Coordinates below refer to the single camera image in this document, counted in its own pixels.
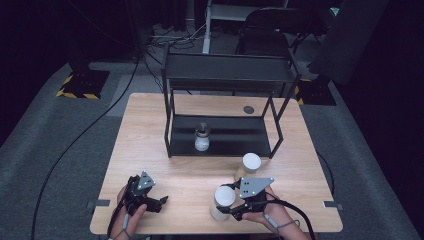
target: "black stand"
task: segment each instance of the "black stand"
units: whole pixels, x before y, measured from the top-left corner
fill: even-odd
[[[39,4],[39,8],[44,13],[45,23],[55,32],[73,70],[56,96],[99,99],[109,71],[96,71],[89,68],[88,61],[78,47],[75,34],[66,24],[62,14],[63,8],[69,4],[60,0],[40,1]]]
[[[296,87],[296,98],[299,104],[336,106],[328,84],[331,79],[318,75],[315,80],[301,79]]]

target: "black cable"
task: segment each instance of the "black cable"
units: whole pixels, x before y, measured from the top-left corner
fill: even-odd
[[[325,163],[325,166],[328,169],[328,172],[330,173],[330,181],[331,181],[331,195],[334,197],[334,175],[333,175],[333,171],[331,171],[330,165],[328,164],[328,162],[325,160],[325,158],[317,151],[315,150],[316,153],[318,154],[319,158],[322,159],[322,161]]]
[[[147,70],[149,70],[150,74],[153,76],[156,85],[159,86],[160,92],[163,93],[163,87],[162,84],[160,83],[160,79],[158,77],[156,77],[156,75],[153,73],[153,71],[150,69],[149,64],[147,64],[147,60],[146,58],[144,58],[144,64],[146,64],[146,68]]]
[[[306,226],[308,227],[308,231],[309,231],[309,235],[311,236],[312,240],[315,240],[315,234],[314,234],[314,229],[312,228],[312,224],[311,221],[309,220],[308,216],[302,211],[300,210],[300,208],[296,207],[295,205],[283,201],[283,200],[279,200],[279,199],[274,199],[274,200],[268,200],[266,201],[267,203],[276,203],[276,204],[280,204],[283,205],[284,207],[288,207],[292,210],[294,210],[295,212],[299,213],[300,216],[303,217],[303,219],[305,220]]]
[[[62,152],[62,154],[60,154],[60,156],[59,156],[59,158],[56,160],[56,162],[53,164],[53,166],[50,168],[50,170],[49,170],[49,172],[48,172],[48,174],[47,174],[47,176],[46,176],[46,178],[45,178],[45,180],[44,180],[44,183],[43,183],[43,185],[42,185],[42,187],[41,187],[41,190],[40,190],[40,193],[39,193],[39,195],[38,195],[38,200],[37,200],[37,203],[36,203],[36,205],[35,205],[35,210],[34,210],[34,216],[33,216],[33,219],[32,219],[32,228],[31,228],[31,240],[34,240],[35,239],[35,225],[36,225],[36,221],[37,221],[37,213],[38,213],[38,208],[40,207],[40,203],[41,203],[41,199],[42,199],[42,197],[43,197],[43,193],[44,193],[44,190],[45,190],[45,188],[46,188],[46,186],[47,186],[47,182],[49,181],[49,178],[50,178],[50,176],[51,176],[51,174],[52,174],[52,172],[53,172],[53,170],[56,168],[56,166],[57,166],[57,164],[60,162],[60,160],[62,159],[62,157],[68,152],[68,150],[75,144],[75,142],[77,142],[78,141],[78,139],[82,136],[82,135],[84,135],[94,124],[96,124],[103,116],[105,116],[120,100],[121,100],[121,98],[124,96],[124,94],[125,94],[125,92],[128,90],[128,88],[129,88],[129,86],[130,86],[130,84],[132,83],[132,81],[133,81],[133,79],[134,79],[134,75],[135,75],[135,72],[136,72],[136,70],[137,70],[137,67],[138,67],[138,64],[139,64],[139,61],[137,61],[137,63],[136,63],[136,65],[135,65],[135,68],[134,68],[134,71],[133,71],[133,73],[132,73],[132,75],[131,75],[131,79],[130,79],[130,81],[128,82],[128,85],[127,85],[127,87],[125,88],[125,90],[122,92],[122,94],[121,94],[121,96],[115,101],[115,103],[113,103],[112,104],[112,106],[110,106],[103,114],[101,114],[96,120],[94,120],[88,127],[86,127],[85,129],[84,129],[84,131],[82,131],[72,142],[71,142],[71,144]]]

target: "dark background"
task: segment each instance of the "dark background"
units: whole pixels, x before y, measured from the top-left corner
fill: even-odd
[[[9,0],[0,9],[0,144],[47,79],[67,62],[59,38],[46,25],[40,2]],[[122,1],[73,3],[114,38],[133,44]],[[108,39],[72,6],[63,4],[62,16],[87,59],[116,59],[132,54],[134,49]],[[391,0],[351,81],[336,86],[405,211],[424,237],[422,5],[418,0]],[[143,17],[152,22],[164,21],[160,12],[165,10],[160,10],[160,6],[149,5],[145,9]]]

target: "metal bracket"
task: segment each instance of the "metal bracket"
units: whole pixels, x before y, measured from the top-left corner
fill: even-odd
[[[241,178],[240,198],[256,196],[274,182],[274,178]]]
[[[137,190],[153,187],[156,184],[155,181],[147,174],[146,171],[141,172],[140,181],[138,182]]]

